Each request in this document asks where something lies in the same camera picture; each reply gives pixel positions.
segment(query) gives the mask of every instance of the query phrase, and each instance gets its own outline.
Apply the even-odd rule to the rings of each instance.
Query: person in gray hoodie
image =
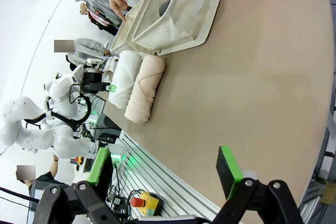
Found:
[[[122,22],[121,18],[110,8],[109,0],[75,0],[75,2],[77,1],[86,2],[86,6],[91,12],[105,16],[117,27]]]

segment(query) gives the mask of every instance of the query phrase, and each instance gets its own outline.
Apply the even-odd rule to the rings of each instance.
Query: peach rolled towel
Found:
[[[156,87],[164,69],[165,64],[160,57],[154,55],[145,56],[126,107],[125,117],[127,119],[134,123],[148,121],[151,116]]]

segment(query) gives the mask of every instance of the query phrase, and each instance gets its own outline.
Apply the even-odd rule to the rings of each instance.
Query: white rolled towel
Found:
[[[116,86],[116,91],[109,93],[109,101],[120,109],[126,108],[130,100],[140,66],[141,56],[138,53],[126,50],[119,54],[111,83]]]
[[[151,116],[156,87],[164,69],[165,64],[160,57],[154,55],[145,56],[126,107],[125,117],[127,119],[134,123],[148,121]]]

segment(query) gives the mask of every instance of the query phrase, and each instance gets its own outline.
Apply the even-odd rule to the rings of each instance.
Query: table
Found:
[[[229,145],[260,181],[284,180],[300,202],[325,131],[333,76],[329,0],[221,0],[204,45],[164,56],[148,123],[104,112],[219,206],[215,163]],[[244,223],[261,223],[247,213]]]

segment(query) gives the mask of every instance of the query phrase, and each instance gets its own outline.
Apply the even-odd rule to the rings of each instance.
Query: screw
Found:
[[[84,189],[86,189],[86,185],[85,185],[85,184],[80,184],[80,185],[79,185],[79,189],[80,189],[80,190],[84,190]]]
[[[247,180],[247,181],[245,181],[245,185],[251,186],[251,185],[253,185],[253,181],[252,180]]]
[[[276,183],[274,183],[273,184],[273,187],[275,188],[275,189],[279,189],[280,188],[280,183],[278,183],[278,182],[276,182]]]

